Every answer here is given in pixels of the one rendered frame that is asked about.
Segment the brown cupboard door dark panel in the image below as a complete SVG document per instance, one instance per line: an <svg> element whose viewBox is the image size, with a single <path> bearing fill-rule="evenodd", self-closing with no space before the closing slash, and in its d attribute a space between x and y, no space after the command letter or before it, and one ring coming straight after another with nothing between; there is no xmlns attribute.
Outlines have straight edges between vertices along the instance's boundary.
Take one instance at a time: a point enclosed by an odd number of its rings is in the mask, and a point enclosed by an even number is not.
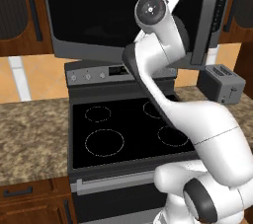
<svg viewBox="0 0 253 224"><path fill-rule="evenodd" d="M0 56L53 54L44 0L35 0L42 41L37 41L29 0L0 0Z"/></svg>
<svg viewBox="0 0 253 224"><path fill-rule="evenodd" d="M232 0L228 0L222 20L220 43L252 42L253 41L253 0L238 0L232 19L230 31L226 33L226 24Z"/></svg>

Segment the black oven door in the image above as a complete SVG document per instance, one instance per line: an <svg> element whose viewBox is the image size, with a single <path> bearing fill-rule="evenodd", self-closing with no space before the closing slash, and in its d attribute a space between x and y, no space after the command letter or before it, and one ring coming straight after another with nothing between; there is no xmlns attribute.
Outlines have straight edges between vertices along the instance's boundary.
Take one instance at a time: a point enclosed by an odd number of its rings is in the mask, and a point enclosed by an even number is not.
<svg viewBox="0 0 253 224"><path fill-rule="evenodd" d="M70 188L78 224L150 222L167 198L154 183L78 195L76 181L70 183Z"/></svg>

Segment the brown wooden base cupboard door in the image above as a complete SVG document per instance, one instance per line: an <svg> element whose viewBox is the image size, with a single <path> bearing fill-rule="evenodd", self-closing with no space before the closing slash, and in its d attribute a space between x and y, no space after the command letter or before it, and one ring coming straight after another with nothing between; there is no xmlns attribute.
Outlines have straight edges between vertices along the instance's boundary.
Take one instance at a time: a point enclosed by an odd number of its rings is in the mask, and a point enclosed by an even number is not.
<svg viewBox="0 0 253 224"><path fill-rule="evenodd" d="M0 206L0 224L68 224L63 200L68 200L73 224L77 224L69 196L28 200Z"/></svg>

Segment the grey toaster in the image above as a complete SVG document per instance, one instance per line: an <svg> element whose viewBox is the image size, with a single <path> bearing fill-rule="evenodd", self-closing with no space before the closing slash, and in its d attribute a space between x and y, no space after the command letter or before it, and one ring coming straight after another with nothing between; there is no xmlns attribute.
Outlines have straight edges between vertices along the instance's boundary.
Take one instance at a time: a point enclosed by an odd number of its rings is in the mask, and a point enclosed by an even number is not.
<svg viewBox="0 0 253 224"><path fill-rule="evenodd" d="M207 65L199 73L197 87L210 100L223 105L238 104L246 81L223 64Z"/></svg>

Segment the dark brown tall cupboard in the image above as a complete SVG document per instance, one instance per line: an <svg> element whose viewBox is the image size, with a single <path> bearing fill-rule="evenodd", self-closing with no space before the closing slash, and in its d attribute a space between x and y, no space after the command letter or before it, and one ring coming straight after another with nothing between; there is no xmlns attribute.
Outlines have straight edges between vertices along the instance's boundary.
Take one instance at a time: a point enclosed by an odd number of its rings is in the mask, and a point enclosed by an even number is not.
<svg viewBox="0 0 253 224"><path fill-rule="evenodd" d="M246 81L244 93L253 100L253 42L241 44L234 72Z"/></svg>

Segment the black and grey stove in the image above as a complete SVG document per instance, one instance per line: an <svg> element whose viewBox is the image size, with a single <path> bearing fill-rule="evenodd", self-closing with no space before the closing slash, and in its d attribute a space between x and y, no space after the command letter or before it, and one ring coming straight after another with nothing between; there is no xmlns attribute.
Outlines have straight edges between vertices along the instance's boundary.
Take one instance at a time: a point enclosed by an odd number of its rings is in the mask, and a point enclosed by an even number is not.
<svg viewBox="0 0 253 224"><path fill-rule="evenodd" d="M161 118L122 65L76 61L64 70L69 183L154 172L162 164L198 158L187 136ZM71 75L77 77L75 82Z"/></svg>

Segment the brown wooden drawer front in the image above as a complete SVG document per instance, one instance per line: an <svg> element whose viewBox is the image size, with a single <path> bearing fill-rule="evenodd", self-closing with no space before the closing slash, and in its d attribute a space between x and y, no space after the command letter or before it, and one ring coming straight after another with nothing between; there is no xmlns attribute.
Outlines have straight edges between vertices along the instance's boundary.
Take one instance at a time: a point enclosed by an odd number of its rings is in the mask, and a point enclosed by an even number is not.
<svg viewBox="0 0 253 224"><path fill-rule="evenodd" d="M4 197L3 191L7 189L9 192L16 190L25 190L27 187L33 187L33 192L26 195L18 195L11 197ZM60 177L53 179L46 179L41 181L26 182L16 185L0 186L0 203L26 200L31 198L39 198L44 196L53 196L59 194L70 193L68 177Z"/></svg>

